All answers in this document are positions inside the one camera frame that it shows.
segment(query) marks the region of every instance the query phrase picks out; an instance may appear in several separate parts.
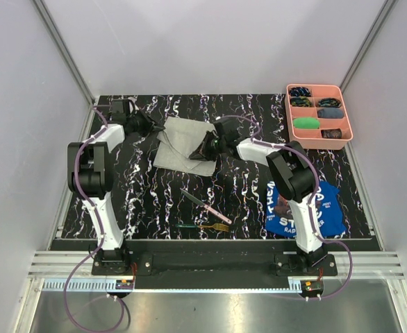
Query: floor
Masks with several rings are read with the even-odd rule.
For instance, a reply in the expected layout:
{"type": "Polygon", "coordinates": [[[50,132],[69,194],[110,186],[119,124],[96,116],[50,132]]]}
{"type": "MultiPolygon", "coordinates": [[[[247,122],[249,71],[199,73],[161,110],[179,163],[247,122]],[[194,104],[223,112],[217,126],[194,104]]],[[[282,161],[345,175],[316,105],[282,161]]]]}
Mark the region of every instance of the floor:
{"type": "MultiPolygon", "coordinates": [[[[216,117],[238,114],[258,121],[263,127],[259,138],[269,142],[288,142],[283,94],[254,95],[169,95],[132,96],[136,104],[160,123],[167,117],[214,121],[216,117]]],[[[113,98],[101,96],[99,104],[113,98]]],[[[100,126],[94,119],[91,133],[100,126]]],[[[240,122],[241,135],[254,131],[240,122]]],[[[157,169],[153,160],[158,148],[155,136],[132,134],[118,146],[115,157],[113,207],[127,239],[279,239],[265,230],[265,190],[271,175],[267,167],[253,162],[218,159],[212,177],[200,177],[157,169]],[[217,219],[184,199],[179,189],[217,208],[233,220],[230,232],[179,230],[178,222],[217,222],[217,219]]],[[[346,226],[344,238],[369,239],[370,233],[344,150],[308,151],[320,180],[340,190],[338,202],[346,226]]],[[[73,197],[63,227],[62,239],[93,239],[95,231],[81,201],[73,197]]]]}
{"type": "MultiPolygon", "coordinates": [[[[325,293],[340,286],[329,281],[325,293]]],[[[117,304],[98,293],[70,293],[75,319],[94,330],[112,327],[121,314],[117,304]]],[[[133,293],[124,302],[125,314],[116,332],[402,332],[381,280],[352,280],[337,297],[322,302],[283,300],[271,294],[133,293]]],[[[82,332],[67,319],[63,293],[45,291],[40,297],[31,333],[82,332]]]]}

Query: green object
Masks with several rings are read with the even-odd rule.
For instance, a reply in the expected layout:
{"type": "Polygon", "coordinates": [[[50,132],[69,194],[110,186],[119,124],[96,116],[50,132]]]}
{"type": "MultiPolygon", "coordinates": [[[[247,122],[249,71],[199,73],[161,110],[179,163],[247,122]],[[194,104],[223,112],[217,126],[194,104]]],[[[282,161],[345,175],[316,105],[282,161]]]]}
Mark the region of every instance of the green object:
{"type": "Polygon", "coordinates": [[[304,130],[317,130],[321,123],[313,117],[301,117],[293,119],[293,126],[304,130]]]}
{"type": "Polygon", "coordinates": [[[199,226],[195,224],[176,224],[176,228],[196,229],[199,228],[199,226]]]}

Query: shiny gray floor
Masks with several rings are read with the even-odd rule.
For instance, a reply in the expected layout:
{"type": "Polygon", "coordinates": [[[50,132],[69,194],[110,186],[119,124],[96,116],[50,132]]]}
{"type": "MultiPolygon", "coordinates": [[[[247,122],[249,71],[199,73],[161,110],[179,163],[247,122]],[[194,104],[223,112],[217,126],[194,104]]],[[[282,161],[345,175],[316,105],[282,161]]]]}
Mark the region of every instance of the shiny gray floor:
{"type": "MultiPolygon", "coordinates": [[[[339,282],[328,281],[328,289],[339,282]]],[[[98,293],[70,293],[76,320],[93,330],[105,330],[118,320],[118,304],[103,299],[82,306],[98,293]]],[[[276,333],[276,332],[401,332],[383,281],[352,281],[338,297],[322,302],[282,300],[267,294],[133,293],[125,299],[125,317],[115,332],[276,333]]],[[[82,332],[67,320],[60,292],[44,292],[32,333],[82,332]]]]}

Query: blue t-shirt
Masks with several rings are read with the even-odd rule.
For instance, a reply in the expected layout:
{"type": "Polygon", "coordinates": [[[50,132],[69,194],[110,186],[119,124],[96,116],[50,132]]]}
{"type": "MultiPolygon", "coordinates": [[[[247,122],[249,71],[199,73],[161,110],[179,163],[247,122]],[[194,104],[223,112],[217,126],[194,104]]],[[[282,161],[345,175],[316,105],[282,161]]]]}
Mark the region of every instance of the blue t-shirt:
{"type": "MultiPolygon", "coordinates": [[[[339,190],[328,182],[319,182],[316,193],[316,213],[319,229],[323,237],[341,235],[345,232],[342,224],[342,211],[336,195],[339,190]]],[[[267,220],[265,229],[285,237],[296,236],[293,215],[287,200],[279,196],[274,182],[267,186],[267,220]]]]}

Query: teal fork handle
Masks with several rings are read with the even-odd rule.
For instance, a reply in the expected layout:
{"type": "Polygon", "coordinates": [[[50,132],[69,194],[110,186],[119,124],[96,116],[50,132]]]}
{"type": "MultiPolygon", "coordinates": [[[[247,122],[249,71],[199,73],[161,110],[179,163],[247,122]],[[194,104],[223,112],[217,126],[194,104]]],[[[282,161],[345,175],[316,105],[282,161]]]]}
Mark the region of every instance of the teal fork handle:
{"type": "Polygon", "coordinates": [[[176,224],[177,228],[183,228],[183,229],[196,229],[199,226],[195,224],[176,224]]]}

